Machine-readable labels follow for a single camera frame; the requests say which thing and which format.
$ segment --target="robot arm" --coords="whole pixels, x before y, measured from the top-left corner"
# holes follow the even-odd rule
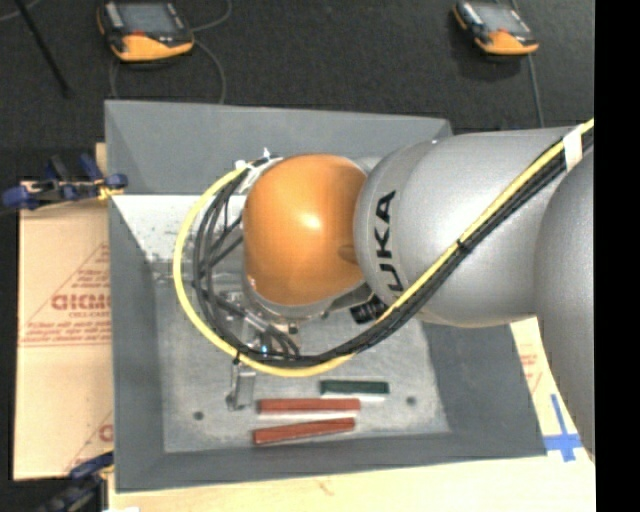
[[[257,179],[255,166],[241,166],[185,220],[174,253],[178,298],[235,359],[298,377],[342,364],[414,316],[461,328],[536,316],[552,373],[595,454],[592,145],[591,121],[427,141],[387,155],[368,175],[333,155],[267,158]],[[214,228],[248,180],[244,302],[232,306],[216,295],[209,263],[230,231],[225,222],[216,239]],[[199,314],[182,258],[200,210]],[[292,339],[300,322],[373,300],[383,305],[373,325],[332,350],[306,355]],[[252,344],[225,327],[220,311],[232,308],[277,343]]]

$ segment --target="yellow cable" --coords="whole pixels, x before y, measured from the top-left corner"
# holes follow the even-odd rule
[[[270,366],[264,363],[260,363],[258,361],[254,361],[250,357],[245,356],[244,354],[238,354],[238,351],[225,340],[220,338],[215,332],[211,330],[211,328],[200,318],[198,313],[195,311],[193,306],[191,305],[191,301],[187,297],[187,293],[184,288],[184,283],[182,281],[182,252],[184,250],[184,244],[189,236],[189,231],[191,229],[191,225],[193,221],[198,216],[198,213],[207,202],[226,184],[233,181],[244,169],[237,169],[235,171],[231,171],[225,174],[221,179],[216,181],[211,187],[207,189],[207,191],[200,196],[198,201],[191,207],[189,213],[185,217],[182,226],[180,227],[180,231],[178,232],[178,237],[176,238],[176,245],[173,252],[173,281],[176,288],[176,293],[178,295],[178,300],[182,305],[187,317],[193,325],[200,331],[200,333],[207,338],[210,342],[212,342],[216,347],[218,347],[223,352],[226,352],[232,357],[238,356],[238,359],[256,370],[259,370],[264,373],[269,373],[271,375],[278,375],[280,377],[310,377],[312,375],[317,375],[319,373],[324,373],[326,371],[335,368],[336,366],[341,365],[342,363],[348,361],[353,357],[354,354],[349,354],[346,356],[337,357],[335,359],[331,359],[325,363],[318,364],[316,366],[308,367],[308,368],[278,368],[275,366]]]
[[[584,134],[588,130],[590,130],[594,125],[594,120],[591,119],[586,123],[580,125],[580,132]],[[540,171],[546,164],[548,164],[553,158],[555,158],[560,151],[564,149],[564,142],[558,142],[547,151],[545,151],[542,156],[540,156],[533,164],[531,164],[522,174],[520,174],[509,186],[489,205],[489,207],[473,222],[459,237],[459,241],[464,242],[470,236],[473,235],[478,228],[486,222],[495,212],[502,207],[506,201],[508,201],[514,194],[520,190],[520,188],[531,179],[537,172]],[[349,359],[351,359],[355,354],[347,354],[345,356],[336,357],[324,363],[320,363],[315,366],[311,366],[308,368],[278,368],[275,366],[271,366],[268,364],[260,363],[258,361],[254,361],[250,357],[245,356],[244,354],[238,354],[238,351],[225,340],[220,338],[216,333],[214,333],[211,328],[200,318],[198,313],[195,311],[193,306],[191,305],[191,301],[187,297],[187,293],[184,288],[184,283],[182,281],[182,252],[184,250],[184,244],[189,235],[189,231],[191,226],[198,216],[198,213],[202,210],[202,208],[206,205],[206,203],[226,184],[233,181],[240,173],[244,171],[244,168],[236,169],[225,174],[222,178],[216,181],[213,185],[211,185],[202,196],[196,201],[196,203],[191,207],[189,213],[185,217],[185,220],[182,223],[180,231],[178,233],[178,237],[176,239],[175,249],[173,253],[173,280],[176,288],[176,293],[178,295],[178,300],[182,305],[187,317],[193,325],[200,331],[200,333],[211,341],[216,347],[218,347],[223,352],[229,354],[232,357],[238,357],[238,359],[245,363],[246,365],[259,370],[264,373],[268,373],[271,375],[277,375],[280,377],[310,377],[313,375],[318,375],[320,373],[324,373],[329,371],[337,366],[345,363]],[[458,240],[454,242],[451,246],[449,246],[442,255],[427,269],[427,271],[422,274],[407,290],[398,297],[398,299],[387,308],[383,315],[381,315],[377,320],[376,324],[382,322],[386,317],[388,317],[395,309],[402,306],[407,300],[409,300],[417,291],[433,276],[435,272],[438,271],[442,265],[446,263],[448,258],[458,249]]]
[[[586,123],[580,125],[580,133],[584,134],[593,128],[594,119],[590,119]],[[376,324],[382,322],[392,311],[402,306],[407,300],[409,300],[415,293],[435,274],[442,265],[446,263],[449,257],[458,249],[458,241],[464,242],[473,233],[475,233],[482,224],[484,224],[499,208],[501,208],[513,195],[515,195],[520,188],[530,180],[537,172],[540,171],[545,165],[547,165],[553,158],[555,158],[560,151],[564,149],[564,142],[560,141],[554,144],[551,148],[545,151],[533,164],[531,164],[522,174],[520,174],[515,180],[513,180],[509,186],[489,205],[489,207],[473,222],[463,233],[458,240],[451,244],[442,255],[422,274],[409,288],[407,288],[400,297],[389,306],[385,312],[376,320]]]

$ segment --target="dark floor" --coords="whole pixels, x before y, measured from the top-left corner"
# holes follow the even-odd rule
[[[112,55],[97,30],[97,0],[24,0],[73,91],[64,98],[16,2],[0,0],[0,188],[38,175],[53,150],[104,137]],[[225,13],[224,0],[176,1],[192,26]],[[197,39],[207,52],[156,71],[119,68],[120,97],[446,118],[454,133],[563,126],[594,116],[595,1],[518,5],[541,42],[530,60],[493,63],[463,37],[453,0],[235,1]],[[0,510],[30,510],[59,482],[11,483],[15,378],[16,217],[0,217],[3,388]]]

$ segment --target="kuka logo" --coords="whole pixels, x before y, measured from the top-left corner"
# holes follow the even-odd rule
[[[51,307],[58,311],[74,311],[78,309],[109,309],[111,295],[104,293],[92,294],[60,294],[51,297]]]
[[[387,248],[387,246],[391,246],[389,243],[391,240],[391,200],[396,195],[396,191],[389,192],[387,195],[381,197],[378,200],[378,204],[376,205],[376,217],[380,219],[385,226],[384,233],[380,233],[378,228],[374,227],[373,236],[378,243],[376,256],[383,260],[391,260],[393,254],[391,252],[391,248]],[[392,278],[393,282],[388,283],[387,286],[389,290],[393,292],[401,292],[404,290],[402,283],[400,282],[400,277],[396,272],[395,267],[388,262],[379,262],[379,267],[382,272],[386,272]]]

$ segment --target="orange device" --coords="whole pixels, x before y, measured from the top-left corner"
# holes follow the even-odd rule
[[[111,51],[129,63],[164,61],[195,44],[171,2],[106,2],[98,8],[98,28]]]
[[[329,154],[286,158],[247,196],[243,213],[250,292],[273,307],[305,306],[362,282],[353,214],[366,174]]]
[[[535,52],[539,43],[518,13],[497,3],[459,0],[453,14],[473,43],[484,53],[518,57]]]

